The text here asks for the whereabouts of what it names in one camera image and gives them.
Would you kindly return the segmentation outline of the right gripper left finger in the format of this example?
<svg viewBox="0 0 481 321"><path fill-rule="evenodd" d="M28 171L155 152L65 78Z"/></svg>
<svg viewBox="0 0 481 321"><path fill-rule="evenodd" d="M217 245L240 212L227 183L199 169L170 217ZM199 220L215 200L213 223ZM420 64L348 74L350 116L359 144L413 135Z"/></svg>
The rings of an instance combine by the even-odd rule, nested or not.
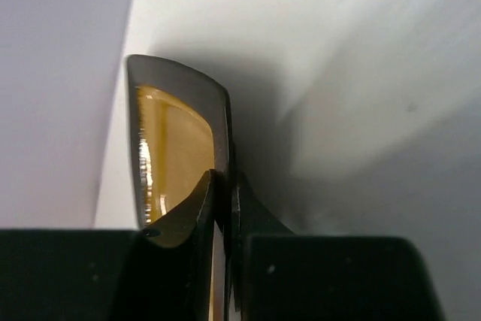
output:
<svg viewBox="0 0 481 321"><path fill-rule="evenodd" d="M4 229L3 320L206 320L216 173L135 230Z"/></svg>

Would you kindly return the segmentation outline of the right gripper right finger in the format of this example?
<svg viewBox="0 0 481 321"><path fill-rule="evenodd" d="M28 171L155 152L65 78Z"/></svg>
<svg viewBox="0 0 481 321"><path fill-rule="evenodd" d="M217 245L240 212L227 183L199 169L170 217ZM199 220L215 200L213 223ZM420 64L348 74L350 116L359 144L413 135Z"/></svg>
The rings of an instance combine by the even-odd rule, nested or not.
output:
<svg viewBox="0 0 481 321"><path fill-rule="evenodd" d="M231 198L231 286L244 320L442 320L406 239L297 235L239 174Z"/></svg>

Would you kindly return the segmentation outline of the amber black-rimmed square plate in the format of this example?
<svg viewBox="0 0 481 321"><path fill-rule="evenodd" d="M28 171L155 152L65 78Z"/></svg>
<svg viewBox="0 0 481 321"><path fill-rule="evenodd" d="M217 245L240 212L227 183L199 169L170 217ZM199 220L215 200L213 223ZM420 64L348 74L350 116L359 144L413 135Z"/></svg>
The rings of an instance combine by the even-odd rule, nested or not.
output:
<svg viewBox="0 0 481 321"><path fill-rule="evenodd" d="M221 320L234 161L229 95L206 74L155 56L128 56L126 75L140 230L113 318Z"/></svg>

